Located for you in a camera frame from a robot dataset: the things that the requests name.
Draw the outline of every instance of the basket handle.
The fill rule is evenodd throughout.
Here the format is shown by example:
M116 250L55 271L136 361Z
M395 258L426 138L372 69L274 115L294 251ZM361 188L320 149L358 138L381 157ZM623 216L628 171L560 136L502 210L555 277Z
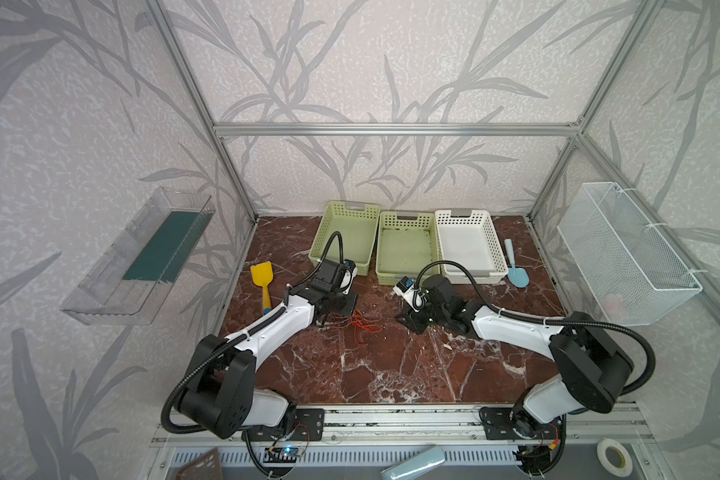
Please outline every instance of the basket handle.
M418 212L398 212L398 220L418 220Z
M363 202L344 202L344 207L347 210L365 210Z
M455 216L457 218L472 216L472 210L469 208L453 208L451 209L451 216Z

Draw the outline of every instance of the blue spatula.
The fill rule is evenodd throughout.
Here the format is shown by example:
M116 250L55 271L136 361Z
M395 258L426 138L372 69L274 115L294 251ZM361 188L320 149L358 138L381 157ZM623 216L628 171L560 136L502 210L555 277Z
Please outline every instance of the blue spatula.
M530 283L530 279L528 278L528 273L522 268L517 268L514 265L514 250L512 250L512 240L507 238L504 241L504 246L507 247L507 258L509 258L509 263L512 265L512 267L509 268L509 272L507 273L507 277L509 277L509 282L512 283L512 285L515 285L517 288L525 288L528 286L528 283Z

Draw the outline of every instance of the light blue object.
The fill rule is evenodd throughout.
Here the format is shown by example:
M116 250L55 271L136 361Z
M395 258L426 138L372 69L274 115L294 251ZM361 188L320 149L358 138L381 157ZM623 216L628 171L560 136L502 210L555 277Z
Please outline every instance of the light blue object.
M517 288L525 288L528 286L528 283L530 283L530 279L528 278L528 273L522 269L517 268L514 265L514 250L512 250L512 240L507 238L504 241L504 246L507 247L507 257L509 258L510 268L507 272L507 276L509 277L509 282L512 283L512 285L515 285Z
M382 470L382 480L410 480L439 467L445 462L445 452L438 446L424 450L403 463Z

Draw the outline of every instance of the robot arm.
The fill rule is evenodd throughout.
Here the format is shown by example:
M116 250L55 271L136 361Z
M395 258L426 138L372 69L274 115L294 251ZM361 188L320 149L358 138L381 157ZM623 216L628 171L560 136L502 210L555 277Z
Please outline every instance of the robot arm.
M291 432L296 404L270 390L255 389L256 370L318 316L351 316L357 301L350 291L355 275L351 260L322 260L305 280L286 288L283 302L251 325L224 338L202 339L184 380L163 407L163 427L171 433L206 429L220 438L246 426L272 427L280 436ZM173 425L166 414L172 406L197 426Z
M524 392L512 410L514 428L522 436L533 437L543 424L579 408L610 412L634 368L629 356L601 328L539 325L502 316L482 302L465 302L439 274L426 279L419 290L403 278L394 292L409 304L398 321L416 333L436 323L461 335L510 343L555 361L560 373ZM582 312L568 320L592 322Z

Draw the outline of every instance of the vent grille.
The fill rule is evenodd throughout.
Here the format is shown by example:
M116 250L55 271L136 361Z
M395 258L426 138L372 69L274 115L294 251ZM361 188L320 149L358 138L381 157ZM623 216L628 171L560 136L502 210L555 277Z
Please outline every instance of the vent grille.
M330 466L378 466L386 468L410 457L416 456L429 446L310 446L296 464L310 467ZM254 447L265 466L266 456L262 447ZM514 452L517 446L442 446L445 452L445 465L450 466L506 466L519 465ZM171 467L181 467L201 456L207 448L178 448L173 456ZM219 448L219 457L223 468L249 467L251 460L245 447Z

